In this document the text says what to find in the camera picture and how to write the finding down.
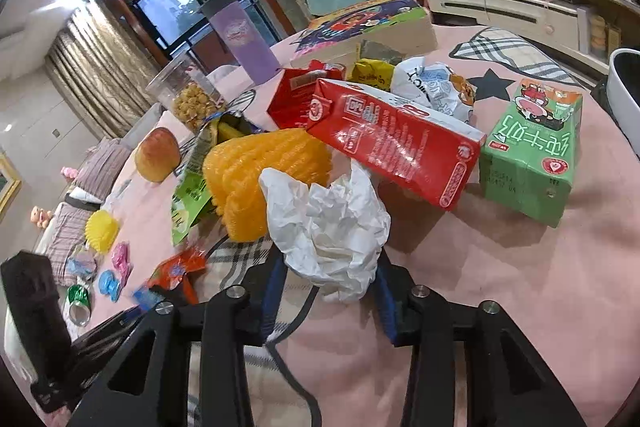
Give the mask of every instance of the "clear plastic jar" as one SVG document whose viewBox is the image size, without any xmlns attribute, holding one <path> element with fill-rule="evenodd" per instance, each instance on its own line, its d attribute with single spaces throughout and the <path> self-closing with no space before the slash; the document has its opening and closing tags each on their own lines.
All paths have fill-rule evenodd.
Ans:
<svg viewBox="0 0 640 427">
<path fill-rule="evenodd" d="M 224 105 L 222 95 L 187 52 L 169 62 L 146 86 L 146 91 L 193 132 Z"/>
</svg>

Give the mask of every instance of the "orange mesh fruit net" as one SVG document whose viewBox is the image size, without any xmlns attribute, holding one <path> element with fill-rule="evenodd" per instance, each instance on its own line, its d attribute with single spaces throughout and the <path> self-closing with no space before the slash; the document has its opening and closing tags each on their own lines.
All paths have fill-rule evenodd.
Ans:
<svg viewBox="0 0 640 427">
<path fill-rule="evenodd" d="M 267 233 L 267 206 L 258 185 L 258 177 L 267 167 L 307 185 L 326 186 L 331 153 L 304 129 L 254 134 L 213 147 L 202 172 L 232 241 L 255 241 Z"/>
</svg>

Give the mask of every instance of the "green milk carton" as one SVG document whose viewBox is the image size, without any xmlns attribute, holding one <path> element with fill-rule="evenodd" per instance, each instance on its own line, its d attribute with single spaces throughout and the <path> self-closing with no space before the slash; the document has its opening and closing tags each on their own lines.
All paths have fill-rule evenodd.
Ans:
<svg viewBox="0 0 640 427">
<path fill-rule="evenodd" d="M 582 95 L 523 79 L 480 156 L 484 196 L 557 227 L 574 182 Z"/>
</svg>

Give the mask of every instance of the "blue toy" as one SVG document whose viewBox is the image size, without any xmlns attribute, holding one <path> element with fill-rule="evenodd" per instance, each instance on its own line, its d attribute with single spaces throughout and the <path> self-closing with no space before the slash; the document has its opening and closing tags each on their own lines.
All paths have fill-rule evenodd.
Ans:
<svg viewBox="0 0 640 427">
<path fill-rule="evenodd" d="M 116 279 L 113 270 L 102 272 L 98 279 L 98 290 L 102 295 L 108 295 L 111 297 L 111 302 L 116 302 L 120 297 L 120 288 L 120 281 Z"/>
</svg>

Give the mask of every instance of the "red milk carton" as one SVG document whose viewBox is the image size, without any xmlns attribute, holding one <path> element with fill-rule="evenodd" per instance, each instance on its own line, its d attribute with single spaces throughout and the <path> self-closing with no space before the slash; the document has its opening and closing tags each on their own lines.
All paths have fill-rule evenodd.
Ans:
<svg viewBox="0 0 640 427">
<path fill-rule="evenodd" d="M 446 210 L 458 201 L 486 138 L 400 96 L 325 78 L 316 83 L 306 129 Z"/>
<path fill-rule="evenodd" d="M 341 80 L 344 68 L 312 60 L 305 69 L 287 68 L 267 108 L 278 129 L 306 126 L 309 103 L 320 76 Z"/>
</svg>

